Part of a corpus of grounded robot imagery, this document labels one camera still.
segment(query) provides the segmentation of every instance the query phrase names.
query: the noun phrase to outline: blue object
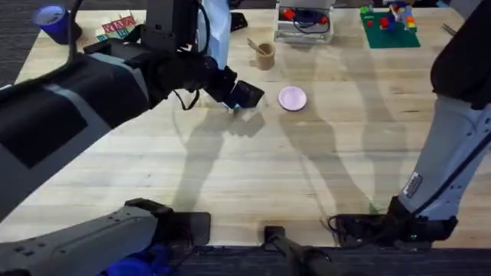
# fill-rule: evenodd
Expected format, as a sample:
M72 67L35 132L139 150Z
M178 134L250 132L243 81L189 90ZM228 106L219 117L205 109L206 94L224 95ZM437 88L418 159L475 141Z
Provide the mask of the blue object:
M209 38L208 55L216 60L218 68L223 70L229 58L230 30L232 15L227 0L203 0L203 7L209 17L211 34ZM203 13L198 18L199 49L206 43L206 22Z
M111 265L98 276L154 276L168 274L170 252L167 248L154 245L152 248L132 254Z
M60 5L46 5L40 7L33 16L34 23L49 35L56 43L68 44L68 22L70 13ZM75 23L73 29L74 39L82 35L82 29Z

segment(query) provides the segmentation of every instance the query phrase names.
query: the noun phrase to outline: wooden cup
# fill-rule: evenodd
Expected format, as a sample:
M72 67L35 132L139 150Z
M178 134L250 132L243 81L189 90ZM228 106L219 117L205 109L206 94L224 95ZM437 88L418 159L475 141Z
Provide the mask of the wooden cup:
M267 71L275 66L275 53L276 47L273 43L263 43L259 45L259 48L266 54L255 53L255 59L257 61L258 69L261 71Z

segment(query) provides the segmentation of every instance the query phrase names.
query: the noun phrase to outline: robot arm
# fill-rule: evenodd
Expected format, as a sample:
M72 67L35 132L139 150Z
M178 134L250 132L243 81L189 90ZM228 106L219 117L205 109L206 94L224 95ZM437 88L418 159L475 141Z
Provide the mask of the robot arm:
M342 245L427 248L451 236L491 142L491 42L479 32L491 28L490 12L491 1L483 1L433 65L433 125L408 183L386 215L337 215Z
M149 8L147 17L173 20L141 26L127 41L86 47L62 69L0 91L0 174L8 191L0 194L0 221L102 136L177 89L204 89L231 108L257 105L264 94L260 89L236 83L237 74L219 67L208 51L183 49L195 43L197 2L165 3L175 5ZM198 215L209 225L209 214ZM163 205L133 200L90 222L0 244L0 274L96 275L153 242L170 239L170 225L178 224L178 217L183 216ZM194 218L183 220L188 219L185 223L193 223Z

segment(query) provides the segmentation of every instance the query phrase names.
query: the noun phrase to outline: label sticker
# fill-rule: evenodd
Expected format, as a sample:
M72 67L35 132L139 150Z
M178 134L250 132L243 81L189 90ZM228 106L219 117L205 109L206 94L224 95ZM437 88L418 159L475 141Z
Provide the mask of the label sticker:
M423 177L419 173L413 172L402 193L409 199L412 198L422 182Z

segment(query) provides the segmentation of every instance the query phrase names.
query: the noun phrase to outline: blue cup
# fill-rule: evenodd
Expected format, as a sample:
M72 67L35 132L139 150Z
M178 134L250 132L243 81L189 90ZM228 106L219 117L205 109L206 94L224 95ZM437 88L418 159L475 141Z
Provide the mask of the blue cup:
M68 41L68 22L70 13L60 5L46 5L40 7L33 16L34 23L49 35L56 43L67 45ZM76 41L82 35L82 29L75 23L73 37Z

